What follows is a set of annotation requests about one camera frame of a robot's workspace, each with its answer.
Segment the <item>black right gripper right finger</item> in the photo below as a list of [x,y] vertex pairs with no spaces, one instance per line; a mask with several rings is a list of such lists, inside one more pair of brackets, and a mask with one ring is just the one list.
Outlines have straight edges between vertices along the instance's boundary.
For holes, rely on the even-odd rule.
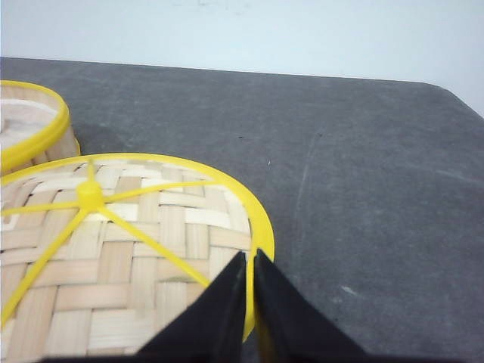
[[262,358],[367,358],[315,309],[263,250],[254,258],[254,304]]

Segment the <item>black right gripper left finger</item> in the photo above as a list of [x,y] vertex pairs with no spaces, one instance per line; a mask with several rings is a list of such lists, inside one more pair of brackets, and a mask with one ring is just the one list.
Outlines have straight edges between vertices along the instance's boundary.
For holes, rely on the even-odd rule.
[[246,314],[246,255],[236,253],[216,279],[137,356],[239,356]]

